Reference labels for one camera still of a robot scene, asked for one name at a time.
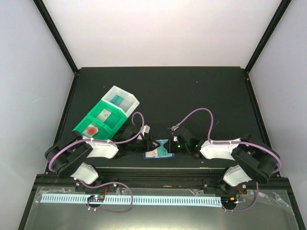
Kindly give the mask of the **teal VIP card in bin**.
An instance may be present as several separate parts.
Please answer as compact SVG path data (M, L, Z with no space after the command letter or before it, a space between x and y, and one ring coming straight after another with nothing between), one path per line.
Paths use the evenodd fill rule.
M116 106L119 106L122 102L124 101L124 98L119 96L119 95L115 95L112 99L111 99L111 103L113 103Z

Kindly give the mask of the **green middle storage bin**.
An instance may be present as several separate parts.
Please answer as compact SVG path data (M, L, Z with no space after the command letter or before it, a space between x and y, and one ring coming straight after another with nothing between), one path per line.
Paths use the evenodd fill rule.
M98 119L111 129L119 129L127 121L127 117L120 109L103 100L100 100L88 115Z

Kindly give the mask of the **navy blue card holder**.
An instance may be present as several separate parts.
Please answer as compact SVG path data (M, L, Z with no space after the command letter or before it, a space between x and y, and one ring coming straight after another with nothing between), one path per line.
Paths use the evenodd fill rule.
M166 148L164 147L164 144L167 143L167 139L160 139L156 140L157 143L160 144L160 146L152 151L148 151L144 153L145 159L168 159L173 158L173 153L168 153Z

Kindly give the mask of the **white storage bin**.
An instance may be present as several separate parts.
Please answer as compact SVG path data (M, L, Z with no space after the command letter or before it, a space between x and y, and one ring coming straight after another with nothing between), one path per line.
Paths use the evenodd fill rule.
M101 100L119 109L126 117L131 116L140 104L132 93L117 86L112 86Z

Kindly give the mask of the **green end storage bin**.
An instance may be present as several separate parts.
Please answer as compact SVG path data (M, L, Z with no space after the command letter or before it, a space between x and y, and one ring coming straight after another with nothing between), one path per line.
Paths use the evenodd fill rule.
M115 135L115 133L108 125L89 115L85 116L81 122L73 129L73 131L78 131L82 136L86 138L102 140L113 138Z

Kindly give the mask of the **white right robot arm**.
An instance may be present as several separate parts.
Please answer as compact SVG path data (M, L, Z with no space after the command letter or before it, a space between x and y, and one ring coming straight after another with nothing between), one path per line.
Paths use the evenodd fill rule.
M173 131L173 138L164 144L168 153L186 153L195 159L222 159L235 162L222 175L207 182L221 194L250 181L266 184L281 166L280 156L255 136L247 134L233 140L204 140L194 137L184 126Z

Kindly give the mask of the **black frame post right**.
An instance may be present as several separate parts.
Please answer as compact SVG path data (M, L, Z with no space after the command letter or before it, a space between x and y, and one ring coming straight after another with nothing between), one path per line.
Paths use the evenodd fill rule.
M272 36L274 30L276 29L277 25L279 24L280 20L282 19L283 15L285 14L291 2L292 0L282 0L280 4L278 5L274 15L272 16L268 26L266 27L260 41L258 42L251 58L249 59L245 67L246 73L251 72L252 68L256 64L267 42L269 41L270 37Z

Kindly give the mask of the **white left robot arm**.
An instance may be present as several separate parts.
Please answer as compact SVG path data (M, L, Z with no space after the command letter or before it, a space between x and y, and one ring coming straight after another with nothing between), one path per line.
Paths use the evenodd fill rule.
M86 183L92 191L98 191L103 186L95 167L85 163L88 158L116 159L128 154L147 153L155 151L161 144L149 135L150 127L145 125L137 138L139 129L133 125L115 135L110 140L91 141L81 136L78 131L72 131L68 136L58 141L45 152L45 158L60 179L76 178Z

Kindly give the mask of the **black frame post left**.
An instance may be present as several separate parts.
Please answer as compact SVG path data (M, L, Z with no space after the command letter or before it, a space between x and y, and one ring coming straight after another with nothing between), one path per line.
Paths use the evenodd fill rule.
M60 48L63 56L65 57L70 69L74 74L78 73L78 68L64 42L62 36L60 35L47 7L45 6L42 0L33 0L36 8L38 9L39 13L41 14L45 24L47 25L49 31L51 32L54 40L56 41L58 47Z

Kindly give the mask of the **white red card in bin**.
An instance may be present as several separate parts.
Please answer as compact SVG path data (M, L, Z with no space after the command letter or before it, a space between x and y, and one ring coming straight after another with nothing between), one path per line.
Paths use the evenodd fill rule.
M99 129L94 125L90 124L83 132L82 135L87 138L92 138L95 134L99 132Z

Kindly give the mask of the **black frame post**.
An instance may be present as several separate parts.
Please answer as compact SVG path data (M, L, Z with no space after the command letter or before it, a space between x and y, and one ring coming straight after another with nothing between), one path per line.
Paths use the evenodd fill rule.
M49 31L51 32L54 40L56 41L58 47L60 48L63 56L65 57L70 69L74 74L78 73L78 68L64 42L62 36L60 35L47 7L45 6L42 0L33 0L36 8L38 9L39 13L41 14L45 24L47 25Z
M260 41L258 42L251 58L249 59L245 67L246 73L251 72L252 68L256 64L267 42L269 41L270 37L272 36L274 30L276 29L277 25L279 24L280 20L282 19L283 15L285 14L291 2L292 0L282 0L280 4L278 5L274 15L272 16L268 26L266 27Z

